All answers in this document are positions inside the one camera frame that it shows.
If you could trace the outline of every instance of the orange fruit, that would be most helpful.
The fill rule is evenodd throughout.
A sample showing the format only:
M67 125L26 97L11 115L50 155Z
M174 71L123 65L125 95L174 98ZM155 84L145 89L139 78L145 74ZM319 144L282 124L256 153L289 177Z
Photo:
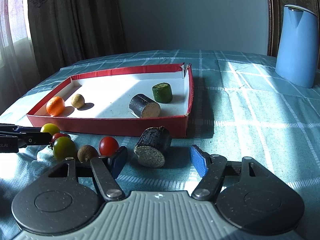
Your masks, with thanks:
M53 97L47 102L47 112L51 116L58 116L59 114L62 114L63 110L65 108L65 103L63 98L61 97Z

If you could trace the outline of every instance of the tablecloth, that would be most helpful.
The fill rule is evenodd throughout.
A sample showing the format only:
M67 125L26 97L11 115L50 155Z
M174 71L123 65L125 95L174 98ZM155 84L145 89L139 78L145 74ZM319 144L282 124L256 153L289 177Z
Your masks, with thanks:
M296 190L305 202L297 232L318 239L320 222L320 75L306 89L275 72L276 58L233 51L155 50L79 61L62 68L9 107L0 122L30 126L26 113L50 90L77 73L125 66L191 63L195 96L186 139L173 139L161 169L137 164L136 137L115 136L126 146L129 161L116 180L131 190L191 192L200 181L189 160L188 148L198 145L209 154L231 161L251 156ZM102 135L71 134L77 146L98 148ZM54 166L52 151L32 146L19 153L0 153L0 238L19 233L11 214L14 196ZM92 181L79 180L93 188Z

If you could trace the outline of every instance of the cut eggplant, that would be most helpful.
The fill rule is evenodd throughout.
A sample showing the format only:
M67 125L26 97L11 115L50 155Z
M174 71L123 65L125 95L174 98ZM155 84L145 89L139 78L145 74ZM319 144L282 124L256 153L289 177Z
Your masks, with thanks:
M166 104L172 101L172 90L168 83L160 83L152 87L153 97L158 103Z
M134 147L138 163L148 168L162 167L171 141L170 132L164 126L146 129Z
M160 105L144 94L135 95L130 101L129 108L139 118L155 118L160 114Z

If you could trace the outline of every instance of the cherry tomato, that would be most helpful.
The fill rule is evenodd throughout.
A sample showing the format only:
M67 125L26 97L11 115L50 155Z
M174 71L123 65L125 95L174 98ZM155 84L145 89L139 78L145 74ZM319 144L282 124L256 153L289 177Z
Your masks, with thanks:
M68 137L62 136L55 140L53 144L53 155L60 162L67 157L78 158L76 144Z
M99 143L99 152L103 156L111 156L117 149L119 149L119 144L113 137L106 136Z
M53 136L55 133L59 133L60 129L53 123L46 123L41 127L40 132L48 132Z
M70 139L71 139L71 137L70 137L70 135L68 135L67 133L55 133L53 136L52 136L52 139L51 139L51 142L52 143L54 143L54 141L56 140L56 139L58 139L59 137L69 137Z

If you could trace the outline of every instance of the green tomato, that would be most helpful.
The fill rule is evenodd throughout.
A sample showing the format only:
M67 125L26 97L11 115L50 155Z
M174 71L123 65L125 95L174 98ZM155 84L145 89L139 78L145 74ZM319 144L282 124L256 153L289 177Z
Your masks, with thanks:
M53 136L55 133L59 133L60 129L53 123L46 123L44 126L42 126L40 132L48 132L51 134L51 136Z
M53 155L57 161L62 161L67 157L77 159L77 146L69 137L59 137L53 143Z

